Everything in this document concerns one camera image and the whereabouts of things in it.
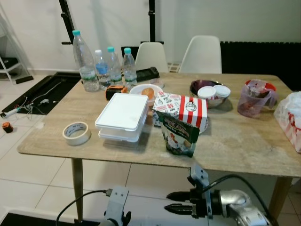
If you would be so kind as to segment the red white striped food bucket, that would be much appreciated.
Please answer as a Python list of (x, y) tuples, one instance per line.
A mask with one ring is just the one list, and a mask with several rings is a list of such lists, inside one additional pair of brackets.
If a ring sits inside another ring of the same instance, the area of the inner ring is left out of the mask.
[(179, 120), (197, 127), (198, 118), (208, 118), (208, 104), (205, 99), (187, 97), (174, 93), (159, 92), (153, 104), (153, 125), (160, 127), (155, 111), (167, 113)]

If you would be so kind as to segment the small clear water bottle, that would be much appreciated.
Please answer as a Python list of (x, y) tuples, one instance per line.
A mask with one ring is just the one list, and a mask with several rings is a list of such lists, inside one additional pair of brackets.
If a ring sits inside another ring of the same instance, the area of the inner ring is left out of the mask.
[(133, 54), (131, 53), (131, 48), (125, 48), (123, 53), (123, 77), (125, 80), (125, 86), (128, 89), (131, 89), (137, 84), (135, 60), (133, 58)]
[(115, 52), (114, 47), (108, 47), (108, 57), (107, 57), (107, 64), (108, 64), (108, 75), (110, 77), (111, 85), (112, 86), (121, 86), (123, 85), (122, 82), (122, 63), (120, 56), (117, 52)]

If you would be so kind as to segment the large clear water bottle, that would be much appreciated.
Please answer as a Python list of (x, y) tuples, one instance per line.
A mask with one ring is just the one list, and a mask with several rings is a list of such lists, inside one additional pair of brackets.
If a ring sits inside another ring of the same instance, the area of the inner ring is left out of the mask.
[(82, 85), (86, 92), (97, 92), (100, 89), (94, 60), (90, 48), (85, 43), (79, 30), (73, 30), (73, 52), (82, 79)]

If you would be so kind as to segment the orange fruit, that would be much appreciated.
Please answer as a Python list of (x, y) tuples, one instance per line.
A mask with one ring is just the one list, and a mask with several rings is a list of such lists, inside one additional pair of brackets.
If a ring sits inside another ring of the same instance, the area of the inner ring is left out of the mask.
[(140, 95), (144, 95), (148, 97), (149, 100), (151, 100), (154, 99), (155, 91), (153, 90), (153, 88), (144, 88), (142, 89)]

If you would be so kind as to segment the orange black tape measure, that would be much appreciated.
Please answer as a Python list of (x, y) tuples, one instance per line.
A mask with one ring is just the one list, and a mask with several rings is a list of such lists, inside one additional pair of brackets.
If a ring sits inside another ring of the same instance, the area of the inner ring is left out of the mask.
[(110, 99), (112, 99), (112, 97), (116, 94), (116, 93), (127, 93), (127, 87), (123, 86), (123, 85), (111, 85), (108, 86), (108, 88), (106, 88), (105, 90), (105, 97), (107, 99), (107, 101), (109, 101)]

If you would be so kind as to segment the white bowl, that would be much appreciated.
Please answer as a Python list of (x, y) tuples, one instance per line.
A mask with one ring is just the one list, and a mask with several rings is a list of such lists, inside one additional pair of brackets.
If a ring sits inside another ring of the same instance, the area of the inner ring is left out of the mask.
[(151, 99), (151, 100), (148, 99), (148, 102), (147, 102), (147, 106), (152, 107), (153, 104), (155, 103), (155, 98), (158, 96), (158, 93), (163, 92), (163, 89), (160, 88), (159, 86), (153, 85), (153, 84), (138, 84), (137, 86), (134, 86), (133, 88), (131, 88), (129, 93), (140, 95), (142, 89), (144, 89), (144, 88), (153, 88), (153, 90), (155, 91), (154, 99)]

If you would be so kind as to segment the black ribbed wall panel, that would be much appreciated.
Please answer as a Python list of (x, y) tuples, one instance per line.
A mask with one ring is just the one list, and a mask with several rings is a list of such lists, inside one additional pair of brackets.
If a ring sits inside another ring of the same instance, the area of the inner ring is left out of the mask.
[(221, 41), (222, 73), (275, 75), (301, 90), (301, 43)]

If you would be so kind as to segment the masking tape roll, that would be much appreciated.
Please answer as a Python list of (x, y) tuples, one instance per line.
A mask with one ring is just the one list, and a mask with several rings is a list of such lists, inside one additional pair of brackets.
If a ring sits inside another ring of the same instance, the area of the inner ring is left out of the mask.
[(90, 140), (92, 133), (87, 123), (74, 122), (63, 129), (62, 136), (68, 145), (77, 146)]

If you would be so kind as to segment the black stand pole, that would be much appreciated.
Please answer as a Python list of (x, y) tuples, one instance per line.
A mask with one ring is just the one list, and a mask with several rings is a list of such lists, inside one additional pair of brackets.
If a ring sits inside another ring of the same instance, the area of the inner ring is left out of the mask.
[(156, 40), (156, 0), (149, 0), (149, 41), (150, 42), (159, 42), (164, 44), (163, 41)]
[(62, 19), (63, 19), (64, 25), (67, 30), (67, 34), (69, 36), (69, 41), (62, 41), (62, 45), (72, 45), (72, 41), (74, 38), (74, 36), (73, 36), (74, 25), (73, 25), (73, 21), (71, 19), (68, 2), (67, 2), (67, 0), (58, 0), (58, 2), (60, 4), (60, 8), (62, 9), (60, 17), (62, 17)]

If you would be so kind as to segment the black floor mat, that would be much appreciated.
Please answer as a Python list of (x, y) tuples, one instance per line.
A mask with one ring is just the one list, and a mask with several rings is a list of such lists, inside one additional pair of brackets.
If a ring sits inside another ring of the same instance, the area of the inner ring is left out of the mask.
[(75, 73), (56, 73), (39, 81), (8, 104), (0, 104), (0, 112), (19, 108), (18, 113), (47, 115), (73, 89), (81, 77)]

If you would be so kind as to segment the white plastic bag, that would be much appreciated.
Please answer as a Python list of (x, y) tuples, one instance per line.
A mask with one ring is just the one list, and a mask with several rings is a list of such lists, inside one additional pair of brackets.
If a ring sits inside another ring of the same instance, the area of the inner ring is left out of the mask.
[(301, 153), (301, 93), (290, 93), (280, 101), (274, 117), (296, 152)]

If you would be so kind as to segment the white metal rack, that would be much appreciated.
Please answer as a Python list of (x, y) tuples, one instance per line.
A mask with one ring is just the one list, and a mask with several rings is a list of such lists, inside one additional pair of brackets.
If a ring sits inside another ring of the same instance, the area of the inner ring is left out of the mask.
[(17, 85), (32, 80), (28, 60), (11, 26), (0, 16), (0, 81)]

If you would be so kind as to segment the metal bowl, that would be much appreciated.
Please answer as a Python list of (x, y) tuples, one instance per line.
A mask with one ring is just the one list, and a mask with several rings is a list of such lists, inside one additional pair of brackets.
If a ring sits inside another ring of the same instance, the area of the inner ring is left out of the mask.
[[(204, 86), (215, 86), (215, 85), (223, 85), (221, 82), (210, 81), (210, 80), (196, 80), (190, 84), (190, 92), (197, 96), (198, 89)], [(213, 100), (206, 100), (208, 104), (208, 108), (215, 108), (224, 103), (227, 98), (219, 98), (216, 97)]]

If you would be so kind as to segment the small orange black object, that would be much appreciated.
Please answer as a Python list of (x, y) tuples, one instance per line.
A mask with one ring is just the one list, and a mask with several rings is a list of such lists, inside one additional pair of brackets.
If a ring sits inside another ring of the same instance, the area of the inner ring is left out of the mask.
[(12, 133), (14, 131), (13, 126), (9, 122), (3, 122), (1, 126), (5, 133)]

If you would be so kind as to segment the light wooden dining table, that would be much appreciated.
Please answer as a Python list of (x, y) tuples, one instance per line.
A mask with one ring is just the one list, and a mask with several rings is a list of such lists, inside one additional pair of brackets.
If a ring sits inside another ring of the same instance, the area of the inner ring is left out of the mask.
[[(107, 100), (102, 92), (86, 92), (82, 85), (76, 85), (67, 93), (45, 117), (45, 126), (24, 138), (18, 151), (71, 159), (77, 196), (83, 192), (83, 160), (179, 168), (188, 168), (196, 161), (207, 170), (276, 176), (269, 213), (277, 219), (292, 179), (301, 176), (301, 155), (280, 129), (273, 111), (263, 110), (256, 118), (247, 118), (237, 112), (241, 88), (251, 79), (273, 84), (279, 99), (291, 93), (286, 84), (273, 75), (161, 73), (160, 80), (168, 93), (190, 96), (190, 84), (195, 80), (217, 81), (231, 90), (225, 103), (208, 111), (209, 126), (200, 134), (192, 158), (168, 153), (161, 130), (152, 125), (149, 133), (143, 134), (133, 145), (110, 144), (99, 138), (94, 122)], [(90, 140), (82, 145), (68, 145), (62, 136), (63, 129), (74, 122), (87, 123), (92, 133)]]

